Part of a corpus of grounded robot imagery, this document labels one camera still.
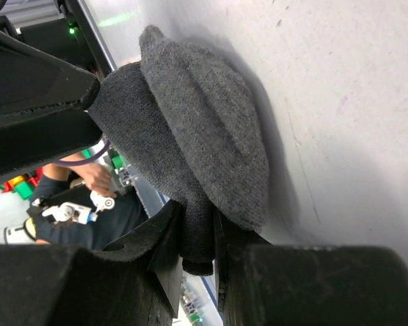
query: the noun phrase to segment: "white plastic part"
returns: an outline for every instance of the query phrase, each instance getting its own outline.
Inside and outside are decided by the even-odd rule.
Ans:
[[[74,204],[72,202],[64,202],[60,206],[52,206],[42,212],[42,215],[47,217],[53,215],[57,222],[66,222],[70,219],[73,222],[87,224],[88,222],[95,222],[98,215],[91,211],[90,207]]]
[[[33,205],[33,206],[36,206],[36,207],[39,207],[39,206],[41,205],[41,200],[40,200],[39,198],[36,198],[36,199],[33,201],[32,205]]]
[[[7,245],[33,245],[35,243],[23,225],[5,228],[4,240]]]
[[[113,198],[103,197],[96,192],[90,192],[90,199],[97,208],[95,211],[96,213],[102,212],[105,209],[113,209],[115,207],[115,200]]]

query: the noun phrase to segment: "white robotic hand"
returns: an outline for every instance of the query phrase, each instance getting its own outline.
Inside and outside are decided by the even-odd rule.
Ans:
[[[87,224],[88,222],[95,222],[98,215],[93,213],[90,207],[74,204],[72,202],[64,202],[60,206],[52,206],[42,212],[42,216],[47,217],[53,215],[57,222],[66,222],[70,219],[73,222]]]
[[[90,192],[90,199],[97,208],[95,213],[102,212],[105,209],[113,209],[115,207],[115,200],[110,197],[103,197],[97,192]]]
[[[97,220],[97,213],[105,209],[113,209],[115,207],[115,200],[110,197],[103,197],[98,193],[92,191],[90,199],[97,208],[95,212],[87,206],[74,204],[73,202],[64,202],[60,206],[51,206],[42,212],[44,217],[53,215],[57,222],[66,222],[72,219],[73,222],[87,224],[88,222],[95,222]]]

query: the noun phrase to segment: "gray beanie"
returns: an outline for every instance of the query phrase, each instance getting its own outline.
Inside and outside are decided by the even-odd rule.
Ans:
[[[140,46],[141,70],[205,193],[231,221],[258,230],[269,165],[244,80],[207,48],[174,42],[155,26]]]
[[[180,251],[184,269],[191,274],[211,274],[214,207],[187,165],[139,63],[109,74],[88,112],[118,151],[157,190],[186,207]]]

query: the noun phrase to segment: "purple cable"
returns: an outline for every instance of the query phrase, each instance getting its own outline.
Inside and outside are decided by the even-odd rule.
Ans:
[[[85,160],[81,160],[81,161],[56,161],[55,164],[59,165],[59,166],[66,166],[66,167],[70,167],[70,166],[81,166],[81,165],[85,165],[85,164],[89,164],[94,162],[95,160],[98,160],[110,147],[110,141],[106,141],[104,143],[103,148],[96,153],[94,156],[91,156],[90,158],[86,158]]]

